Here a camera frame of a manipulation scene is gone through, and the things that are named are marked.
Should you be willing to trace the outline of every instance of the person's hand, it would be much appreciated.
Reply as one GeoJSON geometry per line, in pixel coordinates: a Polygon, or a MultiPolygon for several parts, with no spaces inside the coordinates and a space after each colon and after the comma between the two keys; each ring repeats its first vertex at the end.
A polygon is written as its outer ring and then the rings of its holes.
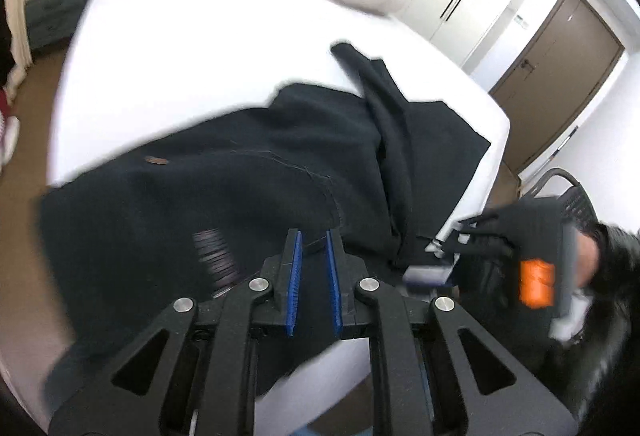
{"type": "Polygon", "coordinates": [[[596,275],[600,265],[600,252],[596,242],[578,232],[578,261],[575,269],[575,285],[584,288],[596,275]]]}

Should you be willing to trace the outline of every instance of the bed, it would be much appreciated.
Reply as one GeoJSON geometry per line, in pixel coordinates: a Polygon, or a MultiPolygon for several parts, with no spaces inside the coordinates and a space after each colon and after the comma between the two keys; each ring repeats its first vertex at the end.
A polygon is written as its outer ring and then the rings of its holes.
{"type": "MultiPolygon", "coordinates": [[[[264,106],[292,81],[357,92],[329,51],[340,40],[383,58],[407,99],[444,100],[491,142],[440,234],[481,211],[509,132],[504,113],[395,18],[327,0],[90,0],[56,96],[48,183],[209,117],[264,106]]],[[[256,434],[290,434],[368,373],[366,340],[336,344],[258,401],[256,434]]]]}

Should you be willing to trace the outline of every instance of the silver bolt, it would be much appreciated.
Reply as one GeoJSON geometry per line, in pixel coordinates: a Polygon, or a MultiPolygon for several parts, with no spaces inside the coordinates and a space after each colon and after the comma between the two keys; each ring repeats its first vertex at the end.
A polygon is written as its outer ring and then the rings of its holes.
{"type": "Polygon", "coordinates": [[[366,279],[362,279],[360,281],[360,287],[364,291],[375,291],[378,288],[380,288],[380,283],[378,281],[376,281],[375,279],[367,277],[366,279]]]}
{"type": "Polygon", "coordinates": [[[178,313],[187,313],[191,308],[193,308],[193,301],[188,297],[182,297],[174,302],[174,310],[178,313]]]}
{"type": "Polygon", "coordinates": [[[253,279],[249,282],[249,288],[253,291],[265,291],[269,287],[269,281],[267,279],[263,279],[262,277],[258,277],[257,279],[253,279]]]}
{"type": "Polygon", "coordinates": [[[436,308],[440,311],[451,311],[455,306],[456,303],[449,297],[438,297],[436,299],[436,308]]]}

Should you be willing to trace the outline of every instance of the drawer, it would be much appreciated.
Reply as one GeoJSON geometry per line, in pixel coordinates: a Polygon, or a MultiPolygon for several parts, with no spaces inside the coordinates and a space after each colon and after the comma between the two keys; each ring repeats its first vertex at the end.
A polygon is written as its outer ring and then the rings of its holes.
{"type": "Polygon", "coordinates": [[[31,50],[38,50],[43,46],[70,37],[78,27],[82,15],[82,8],[67,13],[49,14],[46,21],[29,26],[29,45],[31,50]]]}
{"type": "Polygon", "coordinates": [[[53,12],[66,12],[74,8],[82,9],[86,0],[28,0],[24,9],[27,25],[37,24],[47,19],[53,12]]]}

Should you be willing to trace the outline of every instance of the beige curtain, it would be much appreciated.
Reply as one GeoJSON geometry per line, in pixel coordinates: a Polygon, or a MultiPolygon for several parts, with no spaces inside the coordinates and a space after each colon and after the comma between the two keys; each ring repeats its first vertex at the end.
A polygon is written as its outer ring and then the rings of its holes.
{"type": "Polygon", "coordinates": [[[11,29],[12,53],[16,66],[9,75],[6,91],[10,100],[15,97],[17,87],[26,76],[27,69],[33,64],[31,48],[27,36],[27,24],[24,17],[24,2],[26,0],[4,0],[9,29],[11,29]]]}

